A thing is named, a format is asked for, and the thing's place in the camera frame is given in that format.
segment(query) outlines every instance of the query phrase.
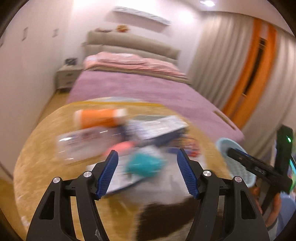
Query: clear plastic container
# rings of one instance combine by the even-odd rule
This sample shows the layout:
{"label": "clear plastic container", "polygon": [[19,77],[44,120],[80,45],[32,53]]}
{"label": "clear plastic container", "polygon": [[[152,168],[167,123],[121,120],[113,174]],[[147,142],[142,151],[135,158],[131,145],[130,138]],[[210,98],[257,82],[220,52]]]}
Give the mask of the clear plastic container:
{"label": "clear plastic container", "polygon": [[103,154],[122,140],[119,128],[91,127],[59,135],[57,154],[65,161],[76,162]]}

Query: bed frame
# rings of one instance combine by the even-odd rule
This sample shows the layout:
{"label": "bed frame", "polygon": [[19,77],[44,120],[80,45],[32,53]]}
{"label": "bed frame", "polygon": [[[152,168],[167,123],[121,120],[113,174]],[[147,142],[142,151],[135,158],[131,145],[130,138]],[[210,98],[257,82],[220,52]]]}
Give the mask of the bed frame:
{"label": "bed frame", "polygon": [[99,52],[132,53],[143,58],[154,58],[177,65],[180,50],[162,42],[130,33],[89,31],[85,57]]}

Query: wooden floor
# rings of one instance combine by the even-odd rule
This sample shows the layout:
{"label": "wooden floor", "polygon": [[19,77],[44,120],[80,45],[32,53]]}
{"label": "wooden floor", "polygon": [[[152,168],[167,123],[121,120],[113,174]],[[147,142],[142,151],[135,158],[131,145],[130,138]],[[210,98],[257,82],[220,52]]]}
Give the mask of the wooden floor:
{"label": "wooden floor", "polygon": [[[65,105],[68,95],[69,93],[55,93],[41,113],[38,123],[40,123],[49,114]],[[16,233],[25,240],[26,231],[17,212],[13,184],[2,179],[0,179],[0,209]]]}

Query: hand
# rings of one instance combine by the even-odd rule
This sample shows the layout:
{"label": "hand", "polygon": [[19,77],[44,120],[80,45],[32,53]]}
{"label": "hand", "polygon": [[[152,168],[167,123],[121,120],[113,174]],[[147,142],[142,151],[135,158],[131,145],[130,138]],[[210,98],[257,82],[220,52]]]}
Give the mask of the hand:
{"label": "hand", "polygon": [[[258,206],[258,208],[259,208],[259,210],[260,210],[260,212],[262,214],[262,209],[261,209],[261,207],[259,205],[259,201],[258,201],[258,198],[259,198],[259,195],[260,195],[260,188],[259,187],[253,188],[251,190],[251,193],[255,197],[256,204],[257,204],[257,206]],[[280,210],[281,210],[281,197],[280,197],[280,194],[277,193],[275,195],[275,197],[274,197],[273,202],[272,202],[271,213],[270,213],[269,217],[265,221],[266,227],[271,226],[276,221]]]}

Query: orange bottle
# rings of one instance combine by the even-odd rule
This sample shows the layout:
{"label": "orange bottle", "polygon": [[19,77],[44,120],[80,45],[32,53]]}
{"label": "orange bottle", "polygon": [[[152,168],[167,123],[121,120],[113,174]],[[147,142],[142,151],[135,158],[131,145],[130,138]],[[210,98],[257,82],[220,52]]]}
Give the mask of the orange bottle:
{"label": "orange bottle", "polygon": [[126,109],[78,110],[74,113],[74,125],[78,129],[93,126],[115,127],[124,124],[126,116]]}

